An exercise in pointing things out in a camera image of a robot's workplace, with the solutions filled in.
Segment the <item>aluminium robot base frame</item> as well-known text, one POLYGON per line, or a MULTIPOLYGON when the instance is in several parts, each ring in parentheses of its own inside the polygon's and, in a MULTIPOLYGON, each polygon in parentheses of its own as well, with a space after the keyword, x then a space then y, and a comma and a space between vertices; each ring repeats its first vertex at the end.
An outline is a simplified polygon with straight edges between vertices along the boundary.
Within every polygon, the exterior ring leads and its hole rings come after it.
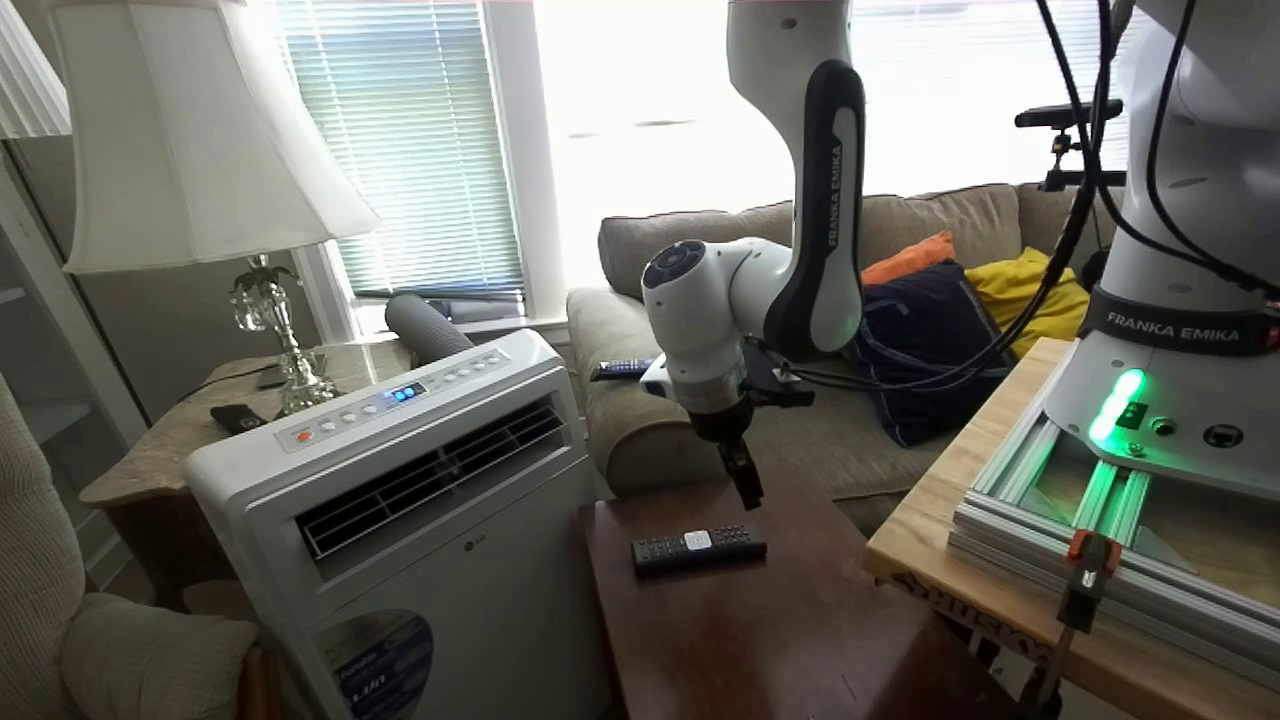
POLYGON ((1280 689, 1280 510, 1263 498, 1154 479, 1123 521, 1082 521, 1106 464, 1050 417, 1028 417, 951 510, 947 543, 1066 603, 1073 536, 1122 541, 1096 622, 1280 689))

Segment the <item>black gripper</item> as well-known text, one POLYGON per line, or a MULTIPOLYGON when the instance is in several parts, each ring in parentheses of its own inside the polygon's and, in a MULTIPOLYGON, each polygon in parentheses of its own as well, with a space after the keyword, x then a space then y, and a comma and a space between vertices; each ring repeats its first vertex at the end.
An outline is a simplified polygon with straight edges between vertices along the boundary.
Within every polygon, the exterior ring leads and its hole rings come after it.
POLYGON ((759 509, 759 498, 766 498, 758 459, 753 459, 749 442, 739 442, 739 434, 753 426, 753 412, 768 406, 768 402, 805 406, 813 399, 817 399, 817 388, 805 382, 799 375, 766 373, 759 378, 744 378, 730 406, 694 417, 694 426, 704 439, 720 442, 723 473, 732 477, 744 509, 759 509))

